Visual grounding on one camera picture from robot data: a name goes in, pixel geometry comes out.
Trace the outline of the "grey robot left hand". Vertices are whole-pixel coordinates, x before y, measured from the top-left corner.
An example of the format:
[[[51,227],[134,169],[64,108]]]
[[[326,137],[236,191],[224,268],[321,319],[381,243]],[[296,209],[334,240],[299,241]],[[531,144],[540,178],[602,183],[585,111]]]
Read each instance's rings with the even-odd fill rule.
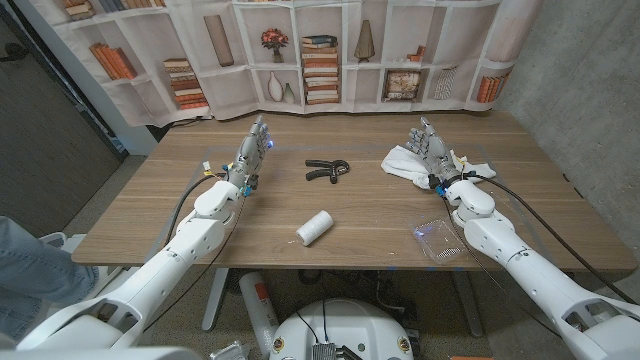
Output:
[[[227,181],[238,188],[246,186],[251,178],[258,176],[264,157],[272,146],[268,126],[264,117],[259,115],[232,160]]]

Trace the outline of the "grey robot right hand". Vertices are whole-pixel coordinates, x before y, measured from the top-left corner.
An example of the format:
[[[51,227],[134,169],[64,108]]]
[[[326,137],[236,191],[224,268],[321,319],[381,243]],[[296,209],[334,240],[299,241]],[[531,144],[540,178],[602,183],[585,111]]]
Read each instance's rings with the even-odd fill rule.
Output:
[[[420,123],[420,129],[411,129],[406,147],[418,156],[420,163],[427,169],[428,188],[435,190],[440,186],[446,189],[462,179],[462,172],[456,169],[450,151],[427,118],[421,117]]]

